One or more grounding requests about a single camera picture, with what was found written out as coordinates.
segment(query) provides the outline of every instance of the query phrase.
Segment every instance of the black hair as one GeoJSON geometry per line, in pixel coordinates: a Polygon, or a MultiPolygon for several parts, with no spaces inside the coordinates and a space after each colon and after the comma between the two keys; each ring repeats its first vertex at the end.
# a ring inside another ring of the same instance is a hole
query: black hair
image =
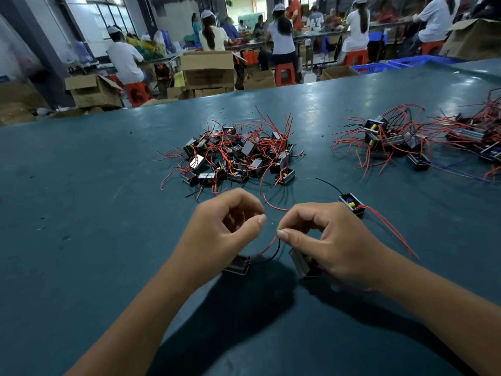
{"type": "Polygon", "coordinates": [[[454,8],[456,7],[456,0],[445,0],[447,6],[449,7],[449,13],[452,15],[454,13],[454,8]]]}
{"type": "Polygon", "coordinates": [[[116,33],[111,33],[110,38],[113,42],[120,42],[122,40],[123,34],[121,31],[117,31],[116,33]]]}
{"type": "Polygon", "coordinates": [[[216,19],[213,15],[210,15],[209,17],[204,18],[202,22],[204,23],[204,30],[202,31],[202,34],[205,39],[207,39],[209,48],[214,50],[216,48],[216,44],[214,43],[215,36],[211,26],[216,26],[216,19]]]}
{"type": "Polygon", "coordinates": [[[273,19],[277,24],[277,30],[283,36],[290,36],[292,34],[292,24],[289,18],[285,17],[284,10],[275,10],[273,12],[273,19]]]}
{"type": "Polygon", "coordinates": [[[365,34],[369,29],[369,12],[367,12],[367,3],[355,4],[358,9],[358,14],[360,14],[360,32],[365,34]]]}

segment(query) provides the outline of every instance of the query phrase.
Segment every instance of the forearm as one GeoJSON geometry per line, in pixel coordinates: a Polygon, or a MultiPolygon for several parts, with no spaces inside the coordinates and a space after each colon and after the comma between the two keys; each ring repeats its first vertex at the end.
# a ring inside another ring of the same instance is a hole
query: forearm
{"type": "Polygon", "coordinates": [[[191,295],[167,262],[67,375],[144,375],[169,323],[191,295]]]}
{"type": "Polygon", "coordinates": [[[412,263],[385,253],[374,287],[416,315],[480,375],[501,374],[501,308],[412,263]]]}

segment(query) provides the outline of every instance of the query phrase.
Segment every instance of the hand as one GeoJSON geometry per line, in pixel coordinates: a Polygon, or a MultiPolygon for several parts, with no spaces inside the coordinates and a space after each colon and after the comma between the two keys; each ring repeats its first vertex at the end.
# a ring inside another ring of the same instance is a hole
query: hand
{"type": "Polygon", "coordinates": [[[168,262],[196,290],[258,237],[266,222],[264,211],[259,199],[242,189],[199,204],[168,262]]]}
{"type": "Polygon", "coordinates": [[[338,278],[372,286],[388,254],[384,246],[347,206],[336,203],[297,204],[279,223],[277,237],[311,256],[338,278]],[[306,235],[322,231],[320,240],[306,235]]]}

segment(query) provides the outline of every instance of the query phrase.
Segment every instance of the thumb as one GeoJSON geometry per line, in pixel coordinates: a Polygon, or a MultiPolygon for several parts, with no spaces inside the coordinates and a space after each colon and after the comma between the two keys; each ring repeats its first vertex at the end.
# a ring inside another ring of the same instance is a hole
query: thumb
{"type": "Polygon", "coordinates": [[[301,231],[287,228],[277,231],[277,237],[290,245],[292,248],[300,250],[305,255],[311,256],[315,259],[322,258],[322,242],[317,239],[309,237],[301,231]]]}
{"type": "Polygon", "coordinates": [[[259,236],[261,228],[265,223],[266,215],[256,215],[246,220],[238,230],[230,234],[232,246],[238,249],[238,251],[242,250],[247,244],[259,236]]]}

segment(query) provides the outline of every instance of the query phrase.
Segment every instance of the fingernail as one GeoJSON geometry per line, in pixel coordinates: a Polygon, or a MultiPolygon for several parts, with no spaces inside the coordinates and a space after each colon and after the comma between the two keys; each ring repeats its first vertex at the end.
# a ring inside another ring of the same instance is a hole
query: fingernail
{"type": "Polygon", "coordinates": [[[277,238],[283,241],[287,241],[289,239],[289,234],[284,230],[277,231],[277,238]]]}
{"type": "Polygon", "coordinates": [[[258,221],[261,226],[264,226],[266,223],[266,215],[260,215],[258,221]]]}

